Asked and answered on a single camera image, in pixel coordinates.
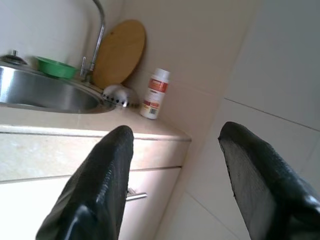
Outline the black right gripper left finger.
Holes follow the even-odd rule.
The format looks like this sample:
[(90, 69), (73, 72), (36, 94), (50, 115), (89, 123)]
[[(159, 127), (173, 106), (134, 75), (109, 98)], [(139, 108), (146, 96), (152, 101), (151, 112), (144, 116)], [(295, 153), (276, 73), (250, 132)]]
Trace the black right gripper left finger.
[(104, 136), (65, 184), (36, 239), (117, 240), (133, 146), (133, 131), (127, 125)]

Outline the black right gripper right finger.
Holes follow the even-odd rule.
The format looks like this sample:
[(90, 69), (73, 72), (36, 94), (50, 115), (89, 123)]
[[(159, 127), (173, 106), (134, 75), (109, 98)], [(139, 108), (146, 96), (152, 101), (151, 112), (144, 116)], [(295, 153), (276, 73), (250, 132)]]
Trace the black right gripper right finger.
[(250, 239), (320, 238), (319, 194), (268, 142), (232, 121), (218, 141)]

